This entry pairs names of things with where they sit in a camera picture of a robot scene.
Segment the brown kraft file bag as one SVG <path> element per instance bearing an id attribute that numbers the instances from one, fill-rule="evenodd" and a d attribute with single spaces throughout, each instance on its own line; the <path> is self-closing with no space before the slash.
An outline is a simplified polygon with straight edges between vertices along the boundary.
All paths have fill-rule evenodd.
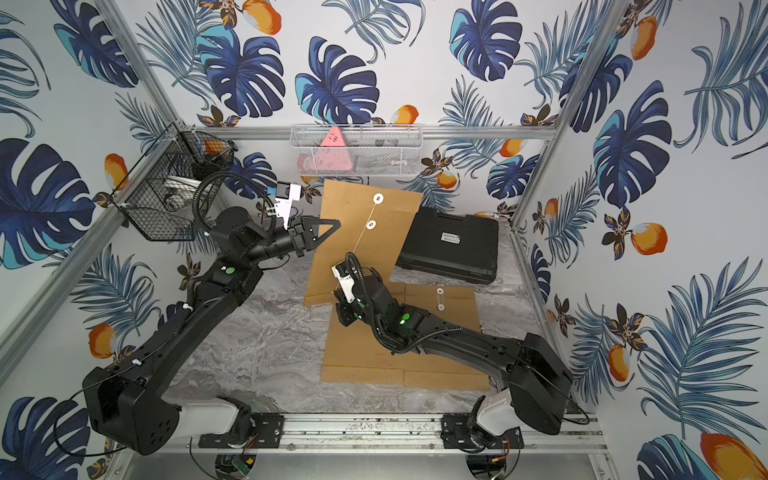
<path id="1" fill-rule="evenodd" d="M 331 268 L 354 253 L 362 266 L 385 279 L 394 271 L 423 195 L 336 180 L 324 182 L 321 217 L 340 228 L 314 251 L 304 304 L 334 301 L 338 285 Z"/>
<path id="2" fill-rule="evenodd" d="M 481 331 L 475 290 L 462 286 L 406 284 L 404 302 L 438 317 L 438 325 L 430 330 L 443 333 L 420 343 L 420 353 L 397 356 L 403 362 L 403 385 L 428 390 L 487 390 L 487 374 L 452 358 L 426 354 L 423 350 L 429 341 L 456 339 L 459 332 L 447 332 L 450 324 L 461 327 L 463 333 L 467 330 Z"/>
<path id="3" fill-rule="evenodd" d="M 331 317 L 321 367 L 321 381 L 373 385 L 404 385 L 404 370 L 389 360 L 390 352 L 360 321 L 343 326 L 336 308 Z"/>

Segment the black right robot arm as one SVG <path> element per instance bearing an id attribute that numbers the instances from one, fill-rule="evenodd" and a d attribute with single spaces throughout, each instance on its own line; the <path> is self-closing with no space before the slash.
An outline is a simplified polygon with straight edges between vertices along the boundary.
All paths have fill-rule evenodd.
<path id="1" fill-rule="evenodd" d="M 542 336 L 492 336 L 402 303 L 378 272 L 366 274 L 351 252 L 331 271 L 339 283 L 334 295 L 342 325 L 365 323 L 393 355 L 437 355 L 497 382 L 501 391 L 482 398 L 470 415 L 475 429 L 495 437 L 521 425 L 547 435 L 560 433 L 573 375 Z"/>

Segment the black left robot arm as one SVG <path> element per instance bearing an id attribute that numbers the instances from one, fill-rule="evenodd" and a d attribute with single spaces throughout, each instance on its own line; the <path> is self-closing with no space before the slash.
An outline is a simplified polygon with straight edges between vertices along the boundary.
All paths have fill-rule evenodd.
<path id="1" fill-rule="evenodd" d="M 112 367 L 93 369 L 83 381 L 91 428 L 141 455 L 159 450 L 179 428 L 182 406 L 162 396 L 208 334 L 255 290 L 264 274 L 261 262 L 286 254 L 302 256 L 341 227 L 336 219 L 316 216 L 301 216 L 285 227 L 270 219 L 263 227 L 243 207 L 229 207 L 208 224 L 201 211 L 206 188 L 234 176 L 214 173 L 193 194 L 194 218 L 220 254 L 194 280 L 184 306 L 130 356 Z"/>

